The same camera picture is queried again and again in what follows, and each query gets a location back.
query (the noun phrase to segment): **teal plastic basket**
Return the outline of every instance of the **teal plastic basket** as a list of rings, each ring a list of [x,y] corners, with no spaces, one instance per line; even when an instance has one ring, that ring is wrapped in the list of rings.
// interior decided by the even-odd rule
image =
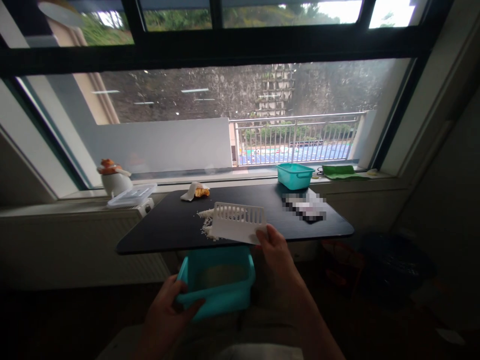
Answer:
[[[229,275],[229,267],[240,270],[240,273],[237,271],[235,275],[239,281],[203,288],[203,274],[223,270],[223,273],[218,275],[225,277]],[[248,246],[192,250],[183,260],[177,279],[188,285],[188,292],[176,297],[176,301],[183,304],[185,309],[198,299],[206,300],[193,318],[193,321],[198,321],[249,307],[250,288],[255,282],[254,261]]]
[[[296,163],[283,163],[276,166],[278,181],[290,190],[308,188],[315,170]]]

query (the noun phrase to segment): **metal fence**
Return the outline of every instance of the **metal fence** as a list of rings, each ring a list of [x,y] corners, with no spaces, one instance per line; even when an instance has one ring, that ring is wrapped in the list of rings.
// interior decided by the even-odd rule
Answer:
[[[237,166],[349,158],[365,112],[230,120]]]

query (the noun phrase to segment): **white crumbs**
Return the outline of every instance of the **white crumbs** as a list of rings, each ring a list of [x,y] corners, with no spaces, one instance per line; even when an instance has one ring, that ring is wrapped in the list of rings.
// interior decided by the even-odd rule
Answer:
[[[210,235],[210,231],[212,230],[212,218],[214,216],[214,209],[200,211],[196,214],[202,219],[205,219],[205,221],[203,222],[203,226],[201,227],[201,233],[205,234],[207,238],[212,239],[214,242],[217,241],[219,239],[218,237]]]

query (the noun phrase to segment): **green cloth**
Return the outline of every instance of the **green cloth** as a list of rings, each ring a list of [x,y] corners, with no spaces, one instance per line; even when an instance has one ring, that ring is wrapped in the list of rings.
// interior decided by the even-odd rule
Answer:
[[[368,177],[357,174],[352,165],[327,166],[323,165],[323,175],[332,180],[368,180]]]

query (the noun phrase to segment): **black table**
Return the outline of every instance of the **black table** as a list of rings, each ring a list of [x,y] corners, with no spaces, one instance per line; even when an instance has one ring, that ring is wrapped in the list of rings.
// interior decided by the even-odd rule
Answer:
[[[330,205],[324,203],[324,220],[309,223],[283,206],[282,194],[305,194],[310,189],[288,190],[282,184],[220,187],[210,196],[193,201],[180,200],[186,191],[172,191],[155,206],[116,246],[121,255],[158,253],[218,246],[243,245],[219,239],[213,241],[201,233],[204,219],[197,212],[213,209],[215,202],[260,206],[267,221],[275,226],[288,242],[348,237],[354,228]]]

